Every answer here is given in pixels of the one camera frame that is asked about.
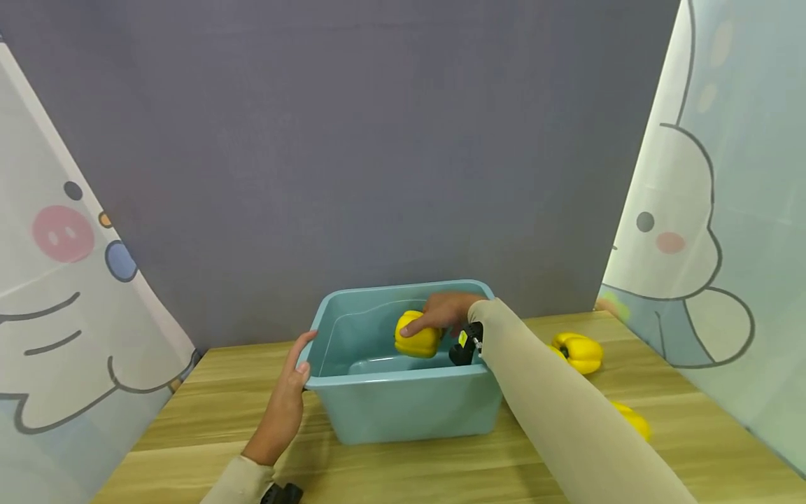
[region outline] bin bottom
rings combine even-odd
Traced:
[[[450,368],[451,366],[453,366],[453,363],[450,357],[448,357],[448,352],[438,352],[437,355],[430,359],[418,359],[416,357],[397,354],[374,359],[358,360],[350,366],[347,370],[347,374],[393,373],[396,371],[412,371],[415,369]]]

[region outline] blue circle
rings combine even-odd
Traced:
[[[106,267],[118,281],[132,281],[137,275],[137,263],[120,240],[106,246]]]

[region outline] orange spot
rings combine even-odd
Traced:
[[[101,212],[101,214],[98,216],[98,222],[100,222],[101,225],[106,229],[112,227],[112,221],[109,220],[109,216],[106,215],[106,212]]]

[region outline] sleeve cuff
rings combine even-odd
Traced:
[[[216,486],[238,496],[238,502],[260,502],[274,478],[274,468],[258,465],[245,456],[232,459]]]

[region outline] white curtain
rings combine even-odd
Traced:
[[[804,16],[683,0],[598,301],[801,472]]]
[[[2,501],[88,502],[189,371],[193,345],[5,44],[0,152]]]

